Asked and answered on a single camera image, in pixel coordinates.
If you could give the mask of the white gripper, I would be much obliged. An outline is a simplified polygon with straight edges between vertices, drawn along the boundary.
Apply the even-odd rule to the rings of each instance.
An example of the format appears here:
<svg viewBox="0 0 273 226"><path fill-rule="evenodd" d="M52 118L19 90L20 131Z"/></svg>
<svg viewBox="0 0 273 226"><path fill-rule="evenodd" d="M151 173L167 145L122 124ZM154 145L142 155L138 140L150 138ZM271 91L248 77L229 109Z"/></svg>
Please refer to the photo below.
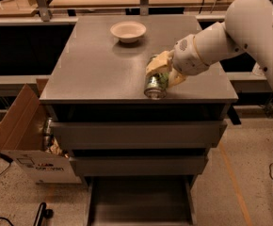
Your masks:
<svg viewBox="0 0 273 226"><path fill-rule="evenodd" d="M146 75L150 77L157 73L169 73L168 88L172 88L183 83L186 76L195 76L209 69L196 50L193 34L178 40L173 50L157 55L147 65Z"/></svg>

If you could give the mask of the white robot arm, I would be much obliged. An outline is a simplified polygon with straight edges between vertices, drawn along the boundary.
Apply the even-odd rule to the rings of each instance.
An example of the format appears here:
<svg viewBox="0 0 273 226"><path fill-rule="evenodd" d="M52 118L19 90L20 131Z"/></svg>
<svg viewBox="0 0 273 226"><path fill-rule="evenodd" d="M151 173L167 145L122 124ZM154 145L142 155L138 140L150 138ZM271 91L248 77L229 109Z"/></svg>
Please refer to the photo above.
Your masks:
<svg viewBox="0 0 273 226"><path fill-rule="evenodd" d="M234 0L222 23L178 40L172 50L149 62L146 75L166 73L173 87L220 60L243 53L258 63L273 91L273 5L269 0Z"/></svg>

